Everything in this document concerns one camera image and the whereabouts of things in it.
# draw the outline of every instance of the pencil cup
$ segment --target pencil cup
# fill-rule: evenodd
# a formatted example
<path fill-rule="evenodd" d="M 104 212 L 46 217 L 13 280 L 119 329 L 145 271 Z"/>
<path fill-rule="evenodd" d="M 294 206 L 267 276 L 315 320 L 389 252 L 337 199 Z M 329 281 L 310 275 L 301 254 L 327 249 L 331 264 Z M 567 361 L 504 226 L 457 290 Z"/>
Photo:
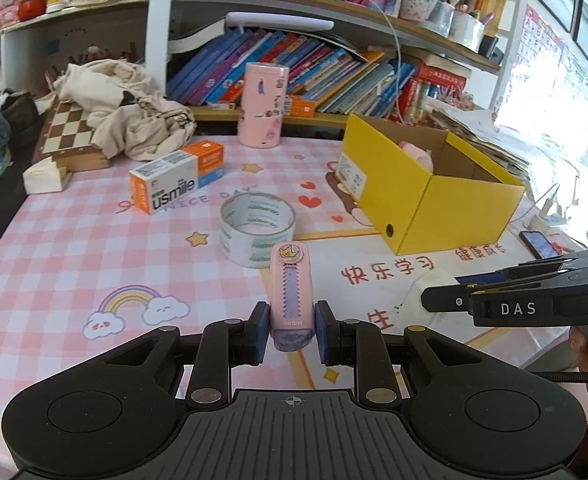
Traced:
<path fill-rule="evenodd" d="M 429 18 L 431 11 L 439 0 L 403 0 L 401 3 L 401 15 L 404 20 L 411 22 L 424 22 Z"/>
<path fill-rule="evenodd" d="M 274 63 L 248 63 L 238 119 L 238 141 L 250 148 L 280 142 L 289 69 Z"/>
<path fill-rule="evenodd" d="M 449 29 L 454 18 L 454 7 L 446 2 L 437 2 L 431 11 L 429 19 L 421 23 L 421 27 L 433 30 L 441 36 L 448 37 Z"/>
<path fill-rule="evenodd" d="M 449 39 L 478 52 L 485 26 L 470 14 L 455 12 Z"/>

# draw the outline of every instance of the red heart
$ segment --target red heart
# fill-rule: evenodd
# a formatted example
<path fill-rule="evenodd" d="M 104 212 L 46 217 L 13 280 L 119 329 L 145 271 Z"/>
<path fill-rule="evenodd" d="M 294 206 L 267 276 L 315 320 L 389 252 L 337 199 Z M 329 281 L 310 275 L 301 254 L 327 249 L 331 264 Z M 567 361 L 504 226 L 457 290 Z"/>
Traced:
<path fill-rule="evenodd" d="M 305 207 L 308 207 L 309 209 L 313 209 L 314 207 L 318 207 L 321 205 L 321 203 L 323 202 L 320 198 L 318 198 L 317 196 L 312 196 L 311 198 L 305 195 L 301 195 L 298 197 L 298 201 L 304 205 Z"/>

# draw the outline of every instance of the smartphone screen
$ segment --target smartphone screen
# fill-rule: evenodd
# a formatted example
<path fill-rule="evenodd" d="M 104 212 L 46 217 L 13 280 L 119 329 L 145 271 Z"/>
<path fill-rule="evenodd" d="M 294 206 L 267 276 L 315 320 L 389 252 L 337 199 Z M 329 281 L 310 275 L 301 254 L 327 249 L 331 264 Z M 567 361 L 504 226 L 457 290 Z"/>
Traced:
<path fill-rule="evenodd" d="M 522 231 L 520 237 L 526 240 L 530 251 L 537 258 L 554 258 L 558 256 L 551 242 L 539 231 Z"/>

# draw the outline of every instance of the rainbow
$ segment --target rainbow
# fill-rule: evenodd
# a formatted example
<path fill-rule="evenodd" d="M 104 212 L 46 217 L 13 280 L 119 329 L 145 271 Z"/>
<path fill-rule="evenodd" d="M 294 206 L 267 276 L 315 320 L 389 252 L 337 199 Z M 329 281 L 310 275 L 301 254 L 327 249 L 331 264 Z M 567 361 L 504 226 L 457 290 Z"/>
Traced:
<path fill-rule="evenodd" d="M 154 298 L 160 298 L 160 294 L 153 288 L 145 285 L 126 285 L 111 292 L 98 307 L 98 312 L 116 312 L 116 310 L 128 301 L 147 306 Z"/>

